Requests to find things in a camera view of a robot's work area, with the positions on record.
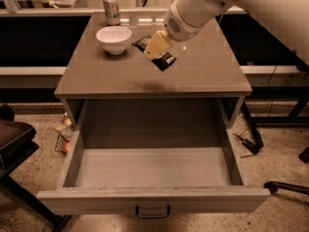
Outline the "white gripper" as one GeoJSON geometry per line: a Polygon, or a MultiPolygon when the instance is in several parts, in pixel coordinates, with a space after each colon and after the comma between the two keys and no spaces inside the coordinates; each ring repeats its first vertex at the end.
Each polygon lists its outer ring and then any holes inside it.
{"type": "Polygon", "coordinates": [[[154,33],[144,54],[152,61],[167,50],[173,40],[185,42],[193,38],[205,23],[205,8],[197,0],[176,0],[163,19],[164,29],[154,33]]]}

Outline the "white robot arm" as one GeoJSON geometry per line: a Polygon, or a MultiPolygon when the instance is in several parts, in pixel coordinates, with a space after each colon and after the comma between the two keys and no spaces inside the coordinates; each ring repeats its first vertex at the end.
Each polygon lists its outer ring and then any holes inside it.
{"type": "Polygon", "coordinates": [[[175,0],[144,54],[153,60],[175,42],[195,37],[213,18],[239,7],[309,64],[309,0],[175,0]]]}

